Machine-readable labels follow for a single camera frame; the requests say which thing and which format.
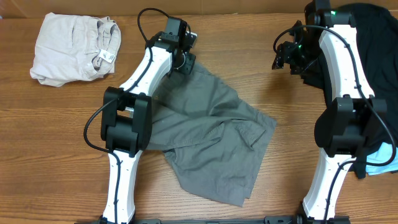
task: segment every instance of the wall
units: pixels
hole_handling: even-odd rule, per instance
[[[133,16],[145,7],[169,14],[232,14],[303,12],[311,0],[0,0],[5,18],[44,17],[49,12],[90,16]],[[398,10],[397,0],[331,0],[333,7],[369,2]]]

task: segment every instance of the wood grain surface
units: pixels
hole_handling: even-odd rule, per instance
[[[145,7],[157,7],[170,15],[213,15],[249,13],[303,13],[311,0],[1,0],[4,18],[43,18],[46,14],[90,16],[134,16]],[[332,7],[356,2],[398,10],[396,0],[330,0]],[[146,15],[158,12],[146,12]]]
[[[199,35],[197,62],[235,88],[278,125],[251,198],[236,207],[182,190],[161,152],[146,151],[137,175],[137,218],[163,220],[262,218],[293,215],[307,194],[318,159],[313,127],[325,109],[321,90],[289,69],[271,70],[275,37],[303,14],[183,16]],[[109,161],[89,148],[83,127],[108,86],[119,86],[144,55],[135,17],[114,17],[122,32],[116,73],[60,88],[31,79],[42,19],[0,20],[0,223],[73,223],[96,220],[108,193]],[[165,18],[144,17],[147,36]],[[101,146],[100,120],[90,139]],[[398,223],[398,176],[346,177],[336,213],[353,223]]]

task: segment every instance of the clothing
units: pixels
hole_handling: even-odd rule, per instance
[[[120,43],[119,27],[109,17],[49,13],[37,37],[30,75],[41,84],[57,87],[102,78],[114,73]]]
[[[147,149],[164,152],[186,191],[243,206],[276,121],[197,63],[190,75],[165,78],[152,98]]]
[[[358,53],[366,79],[375,98],[386,100],[387,114],[384,122],[397,142],[398,21],[387,9],[372,4],[349,4],[341,6],[337,11],[351,11],[354,15]],[[304,77],[304,83],[324,89],[326,105],[331,103],[331,84],[323,75]],[[357,160],[366,161],[366,157],[379,150],[383,142],[391,143],[391,140],[380,126],[376,137],[369,142],[368,151],[357,157]],[[355,163],[351,170],[355,171],[359,179],[366,176],[365,164]]]
[[[387,143],[382,143],[380,149],[373,153],[368,155],[368,162],[374,162],[374,163],[382,163],[386,162],[391,158],[392,150],[391,150],[391,144]],[[366,166],[366,172],[369,175],[378,175],[382,174],[385,172],[392,172],[392,171],[397,171],[398,170],[398,155],[392,161],[388,166],[384,167],[374,167],[374,166]]]

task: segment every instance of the beige garment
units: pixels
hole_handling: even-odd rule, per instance
[[[114,73],[120,43],[119,27],[109,17],[49,13],[37,37],[30,75],[41,84],[57,87],[103,78]]]

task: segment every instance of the black garment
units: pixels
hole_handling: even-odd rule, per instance
[[[398,139],[398,20],[387,9],[372,4],[349,4],[341,6],[338,11],[351,11],[354,15],[358,52],[366,78],[376,98],[386,100],[385,122]],[[330,103],[331,96],[328,96],[330,93],[325,88],[327,84],[324,84],[323,77],[305,78],[304,83],[324,89],[326,104]],[[365,161],[382,142],[391,143],[391,140],[380,127],[369,151],[357,160]],[[365,168],[366,165],[356,163],[352,169],[362,179],[366,176]]]

